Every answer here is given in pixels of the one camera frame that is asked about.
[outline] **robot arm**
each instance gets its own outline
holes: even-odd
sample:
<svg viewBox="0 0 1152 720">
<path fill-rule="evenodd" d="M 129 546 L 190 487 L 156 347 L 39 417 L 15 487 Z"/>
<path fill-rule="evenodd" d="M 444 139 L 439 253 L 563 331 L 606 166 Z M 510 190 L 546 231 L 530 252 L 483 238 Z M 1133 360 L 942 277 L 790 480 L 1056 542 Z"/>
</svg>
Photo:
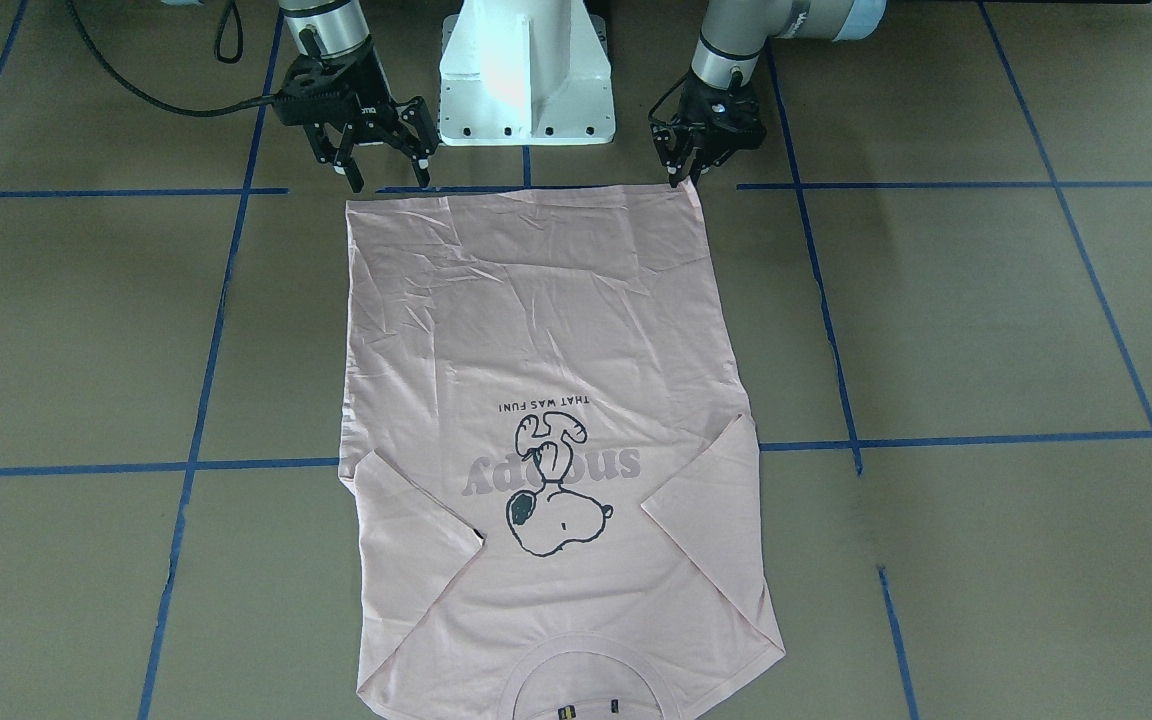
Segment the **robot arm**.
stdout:
<svg viewBox="0 0 1152 720">
<path fill-rule="evenodd" d="M 403 152 L 420 187 L 429 185 L 429 158 L 438 149 L 434 120 L 419 96 L 394 100 L 358 0 L 279 0 L 279 6 L 300 51 L 274 104 L 280 122 L 305 129 L 314 158 L 349 179 L 355 192 L 362 190 L 362 173 L 353 147 L 379 142 Z"/>
<path fill-rule="evenodd" d="M 886 0 L 710 0 L 690 70 L 647 114 L 669 184 L 696 182 L 737 150 L 763 144 L 767 129 L 750 77 L 768 37 L 858 40 L 873 32 L 884 9 Z M 668 122 L 657 119 L 677 88 L 679 109 Z"/>
</svg>

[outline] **snoopy graphic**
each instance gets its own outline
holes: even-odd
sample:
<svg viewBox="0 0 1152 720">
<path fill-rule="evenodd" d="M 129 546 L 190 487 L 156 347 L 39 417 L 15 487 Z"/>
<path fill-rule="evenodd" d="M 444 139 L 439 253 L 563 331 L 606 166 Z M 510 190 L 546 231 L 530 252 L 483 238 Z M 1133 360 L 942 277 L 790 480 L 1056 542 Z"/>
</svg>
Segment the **snoopy graphic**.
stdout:
<svg viewBox="0 0 1152 720">
<path fill-rule="evenodd" d="M 513 447 L 531 460 L 544 480 L 539 491 L 518 491 L 506 503 L 513 537 L 531 555 L 547 558 L 571 541 L 602 535 L 612 506 L 563 487 L 573 465 L 573 446 L 585 442 L 585 425 L 568 414 L 528 415 L 518 420 Z"/>
</svg>

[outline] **black ring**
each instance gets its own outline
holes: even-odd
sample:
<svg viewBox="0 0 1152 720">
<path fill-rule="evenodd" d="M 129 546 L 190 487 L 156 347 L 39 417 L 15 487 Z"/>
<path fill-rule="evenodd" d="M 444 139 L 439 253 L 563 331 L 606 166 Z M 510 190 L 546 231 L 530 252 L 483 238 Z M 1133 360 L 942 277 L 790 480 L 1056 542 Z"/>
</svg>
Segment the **black ring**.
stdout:
<svg viewBox="0 0 1152 720">
<path fill-rule="evenodd" d="M 316 5 L 303 10 L 283 10 L 283 15 L 287 18 L 313 18 L 344 8 L 349 3 L 353 3 L 353 0 L 332 0 L 329 3 Z"/>
<path fill-rule="evenodd" d="M 710 45 L 708 40 L 705 40 L 705 33 L 700 33 L 700 45 L 704 45 L 705 50 L 708 50 L 710 53 L 713 53 L 714 55 L 719 55 L 719 58 L 721 58 L 723 60 L 736 61 L 736 63 L 744 63 L 745 60 L 753 60 L 753 59 L 758 58 L 758 53 L 753 53 L 753 54 L 750 54 L 750 55 L 735 55 L 735 54 L 732 54 L 732 53 L 723 53 L 723 51 L 718 50 L 713 45 Z"/>
</svg>

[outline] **pink t-shirt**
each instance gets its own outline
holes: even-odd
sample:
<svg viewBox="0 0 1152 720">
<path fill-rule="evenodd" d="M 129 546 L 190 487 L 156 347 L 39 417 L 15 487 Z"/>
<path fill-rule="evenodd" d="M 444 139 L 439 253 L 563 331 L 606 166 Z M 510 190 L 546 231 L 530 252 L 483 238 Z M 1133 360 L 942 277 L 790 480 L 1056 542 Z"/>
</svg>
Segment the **pink t-shirt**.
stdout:
<svg viewBox="0 0 1152 720">
<path fill-rule="evenodd" d="M 393 720 L 691 719 L 780 660 L 694 188 L 346 214 L 359 697 Z"/>
</svg>

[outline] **white mounting bracket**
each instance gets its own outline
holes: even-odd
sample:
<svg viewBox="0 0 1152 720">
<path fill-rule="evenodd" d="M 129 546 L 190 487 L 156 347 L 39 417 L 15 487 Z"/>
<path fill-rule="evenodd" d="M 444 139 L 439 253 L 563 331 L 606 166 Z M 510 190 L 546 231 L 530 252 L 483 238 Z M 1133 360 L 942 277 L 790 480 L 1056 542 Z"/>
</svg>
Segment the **white mounting bracket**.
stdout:
<svg viewBox="0 0 1152 720">
<path fill-rule="evenodd" d="M 599 145 L 616 136 L 605 37 L 581 0 L 465 0 L 444 22 L 447 145 Z"/>
</svg>

